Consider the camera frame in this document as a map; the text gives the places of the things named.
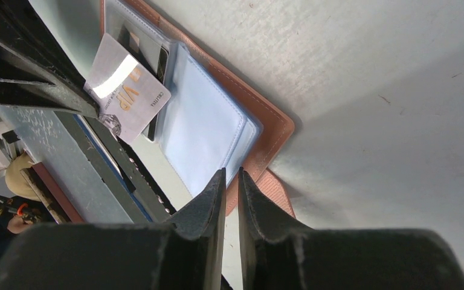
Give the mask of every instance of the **card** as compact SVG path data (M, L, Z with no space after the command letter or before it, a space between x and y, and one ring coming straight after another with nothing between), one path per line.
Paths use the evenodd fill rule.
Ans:
M105 34L85 89L99 103L99 120L130 144L171 97L136 58Z
M123 14L108 7L106 9L106 32L118 41L147 70L164 83L169 50L149 37L138 26L127 20ZM152 119L143 132L150 141L154 141L157 116Z

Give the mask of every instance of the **card slot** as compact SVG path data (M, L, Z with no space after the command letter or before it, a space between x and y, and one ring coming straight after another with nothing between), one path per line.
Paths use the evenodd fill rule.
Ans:
M132 16L134 19L136 19L139 23L142 24L142 26L146 29L148 29L151 33L153 33L157 38L159 38L161 41L168 41L168 42L173 42L172 39L166 37L165 35L163 35L163 33L157 29L155 29L154 27L151 27L149 26L145 20L139 18L133 11L131 11L131 9L127 6L125 6L123 3L121 3L120 1L113 1L113 3L115 3L116 5L118 5L119 8L121 8L121 12L123 13L126 13L130 16Z
M227 97L225 91L223 91L223 89L219 87L216 82L204 71L202 66L200 66L198 62L192 59L192 57L189 55L189 52L187 52L182 46L179 47L179 50L180 52L177 53L178 57L175 65L175 71L173 73L173 87L170 87L173 97L165 110L167 120L163 124L164 134L159 140L159 145L161 146L161 149L169 160L170 164L178 172L185 186L190 189L190 193L194 196L201 190L199 187L203 188L211 176L193 176L190 181L188 180L190 179L188 176L191 176L191 174L189 174L189 170L193 171L193 169L188 164L181 163L183 163L184 160L192 160L193 156L182 156L182 154L196 155L197 153L195 152L200 151L201 148L196 148L195 150L187 149L188 152L184 153L174 152L174 150L180 150L180 146L182 146L182 144L175 143L188 144L191 142L199 141L198 139L195 139L195 136L180 136L180 134L186 134L185 132L181 132L181 128L190 129L189 125L198 126L198 129L200 129L200 127L203 128L206 125L205 122L213 121L210 117L212 115L216 116L216 121L219 121L221 124L223 124L223 132L221 133L222 136L226 136L223 139L230 140L230 142L227 141L227 147L224 148L223 146L221 149L220 147L217 147L218 151L216 151L217 153L213 153L214 156L200 156L202 160L208 160L208 164L204 165L207 167L206 170L209 172L214 172L221 167L227 167L227 164L233 155L235 147L247 123L247 116L239 110L239 106L237 104L235 104L229 97ZM197 111L197 108L194 107L194 102L190 101L193 96L198 95L189 95L192 93L191 87L195 86L196 84L198 84L199 95L203 97L203 99L200 100L203 102L211 101L212 103L212 105L207 108L205 106L198 107L199 111ZM196 115L195 113L206 116L207 119L198 117L200 119L196 118L193 120L183 120L186 116L188 118L193 116L192 118L194 118ZM227 126L225 124L227 124L229 120L235 120L237 122L237 126L233 130L226 129ZM223 140L221 140L218 136L212 136L209 133L207 133L207 137L205 134L203 134L203 136L203 138L208 139L201 139L200 144L208 146L207 148L211 148L213 145L219 144L220 142L222 142L223 145L226 144L226 142L223 142ZM202 149L201 152L203 153L200 153L200 155L207 153L205 152L205 149ZM197 183L195 182L195 177L199 179L197 181L199 182L199 185L195 185L195 183Z
M237 163L239 163L239 164L234 165L234 167L233 167L233 168L235 168L234 171L227 170L227 175L228 175L228 177L227 177L227 186L229 186L230 183L232 183L232 179L236 176L237 171L239 171L239 167L241 166L241 164L246 159L247 153L251 150L251 148L253 146L253 139L257 138L260 135L260 131L258 130L258 127L255 127L255 125L252 122L248 121L246 123L245 127L246 126L249 126L250 130L251 130L251 133L250 133L248 139L246 139L246 142L245 142L245 144L247 144L247 146L245 146L243 151L239 152L240 153L239 156L243 156L243 158L241 158L241 159L239 159L237 161Z
M283 139L283 137L289 132L290 134L292 133L292 131L294 130L294 124L292 123L291 121L291 127L288 126L288 122L286 119L282 119L281 116L279 116L278 113L276 113L275 111L273 111L271 108L269 108L266 104L262 103L258 97L256 96L253 96L252 93L250 93L249 91L247 91L242 85L240 85L239 83L237 83L235 80L233 80L228 74L224 73L220 68L218 68L216 65L212 64L212 63L209 63L210 66L212 66L217 72L219 72L220 74L222 74L228 81L230 81L235 87L239 88L242 92L244 92L249 98L251 98L252 100L255 100L256 102L258 102L260 105L262 105L262 108L264 108L264 110L266 112L268 112L270 115L272 115L273 117L275 117L276 119L278 119L279 122L282 122L282 129L279 133L279 136L278 138L276 139L276 141L272 144L272 146L269 148L269 150L267 151L267 153L264 153L263 154L263 158L260 160L260 163L259 164L265 164L266 163L266 160L268 159L268 157L270 156L271 152L273 152L273 150L275 149L279 149L279 146L277 146L279 144L279 142ZM259 177L260 176L260 172L262 172L266 167L260 167L260 166L257 166L255 168L255 170L253 172L251 172L251 176L256 178L256 177ZM237 199L238 199L238 195L234 195L234 197L232 198L232 200L230 202L227 202L227 212L230 212L232 210L232 208L234 208L236 205L237 205Z

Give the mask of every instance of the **stitching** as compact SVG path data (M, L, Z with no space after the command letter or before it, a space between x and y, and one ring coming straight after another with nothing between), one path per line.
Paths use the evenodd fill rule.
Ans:
M146 21L145 20L142 20L140 19L135 13L133 13L128 7L126 7L125 5L123 5L121 2L118 2L118 4L122 7L123 10L125 10L124 12L126 13L129 13L133 18L135 18L137 21L139 21L146 29L150 30L150 32L152 32L153 34L155 34L156 37L160 38L161 40L164 40L164 37L159 33L159 31L156 31L155 29L153 29L152 27L148 26Z
M152 18L156 18L154 15L152 15L151 13L149 13L144 7L141 6L141 4L137 1L137 0L131 0L132 2L136 3L139 8L144 11L147 15L149 15L150 17ZM209 65L211 65L213 68L215 68L217 71L219 71L223 76L225 76L228 80L230 80L232 83L234 83L238 88L240 88L243 92L245 92L250 98L252 98L253 100L255 100L256 102L258 102L259 104L261 104L264 108L266 108L273 116L275 116L277 119L279 120L282 120L282 118L280 118L280 116L278 116L278 114L276 114L271 108L267 107L266 104L263 104L259 101L258 98L255 98L252 94L250 94L247 90L245 90L240 84L238 84L235 80L231 79L228 75L226 75L223 71L221 71L219 68L217 68L215 65L213 65L212 63L209 62ZM282 139L282 136L284 136L285 132L287 131L287 124L286 123L283 123L283 129L282 129L282 132L280 134L280 136L278 137L277 141L273 144L273 146L270 148L270 150L268 151L268 153L266 153L266 155L264 156L264 159L262 160L262 163L264 163L266 161L266 159L268 158L268 155L273 151L273 149L276 147L276 145L280 142L280 139ZM255 169L255 171L252 173L252 175L255 175L257 172L259 171L259 168L257 167ZM232 204L235 204L236 201L238 199L238 196L236 196L233 201L232 201Z
M248 137L248 141L247 141L248 144L251 144L251 140L253 139L253 135L255 134L255 126L253 126L253 124L252 124L252 123L249 123L249 122L247 122L246 124L249 125L250 128L252 129L252 131L251 131L251 133L250 133L250 136ZM246 153L246 151L247 151L249 148L251 148L251 146L247 146L247 147L245 148L245 150L243 150L243 155L244 155L244 153ZM237 172L236 172L236 174L231 175L230 178L227 180L227 183L231 182L232 179L234 179L234 177L236 177L236 175L237 175Z
M106 29L105 29L105 26L106 26L106 12L105 12L105 0L100 0L100 34L102 34L101 36L104 35L104 33L106 33Z
M143 6L141 5L141 3L139 3L138 1L136 1L136 0L130 0L130 1L133 2L133 3L136 3L136 5L139 6L139 8L140 8L141 10L143 10L143 12L147 13L148 16L150 16L150 17L152 17L152 18L154 18L154 19L156 18L154 15L150 14L150 13L145 9L145 7L143 7Z
M266 108L272 115L274 115L275 117L277 117L279 120L282 120L271 108L267 107L265 104L261 103L259 101L259 99L255 98L252 94L250 94L247 90L245 90L240 84L238 84L235 80L231 79L228 75L226 75L223 71L221 71L219 68L217 68L215 65L213 65L212 63L209 63L213 68L215 68L217 71L219 71L223 76L225 76L228 80L230 80L232 83L234 83L238 88L240 88L243 92L245 92L248 96L250 96L252 99L254 99L255 101L257 101L259 104L261 104L264 108ZM282 129L282 133L280 134L279 138L277 139L277 141L273 144L273 146L270 148L270 150L268 151L268 153L266 153L266 155L264 156L264 159L262 160L262 163L264 163L266 161L266 159L268 159L268 155L273 151L273 149L276 147L276 145L278 144L278 142L280 142L280 139L282 139L282 136L284 136L285 132L287 131L287 125L286 123L283 124L283 129ZM257 172L259 171L259 167L255 168L255 171L253 171L252 175L255 175ZM238 196L234 197L234 199L232 199L232 203L228 204L227 205L227 211L231 208L231 204L235 204L236 201L238 199Z
M230 157L230 152L232 151L232 147L237 144L237 139L239 139L239 131L242 132L241 130L241 127L243 127L244 125L244 122L245 122L245 119L244 119L244 116L237 110L237 107L234 106L232 104L232 102L229 100L229 98L227 98L225 96L225 94L218 88L218 86L216 86L215 82L206 74L204 74L203 72L203 69L200 67L200 65L198 65L197 63L195 63L191 58L188 58L187 59L190 63L193 64L193 67L196 68L198 70L198 72L207 79L207 81L214 87L214 89L221 95L221 97L227 101L227 103L230 105L230 107L232 109L234 109L234 111L236 111L236 114L239 118L241 118L241 121L239 122L239 125L237 126L236 128L236 133L234 134L234 138L232 139L232 142L230 144L230 147L228 148L227 150L227 154L225 154L225 157L223 158L223 160L221 161L221 165L223 166L225 161L227 159L229 159Z

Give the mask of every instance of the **wallet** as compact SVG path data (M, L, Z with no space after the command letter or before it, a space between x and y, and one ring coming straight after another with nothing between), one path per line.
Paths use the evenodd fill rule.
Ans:
M124 28L130 48L142 51L172 93L158 115L155 141L193 196L227 168L231 212L239 167L259 179L294 123L142 0L101 0L102 34L119 40ZM145 37L150 48L143 47Z

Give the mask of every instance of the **gray surface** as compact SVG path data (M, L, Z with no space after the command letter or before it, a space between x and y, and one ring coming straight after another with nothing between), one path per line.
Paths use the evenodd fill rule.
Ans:
M15 196L13 192L10 191L6 182L4 181L4 176L0 177L0 195L7 198L12 198Z
M14 126L32 159L45 165L84 220L131 222L52 111L0 105L0 116Z
M301 221L429 228L464 267L464 1L153 2L295 120L270 168Z
M78 60L74 62L74 66L83 77L88 75L97 53L100 26L99 24L81 25L80 21L74 19L89 21L98 19L99 2L99 0L30 0L33 8L40 11L42 20L66 55L70 59Z

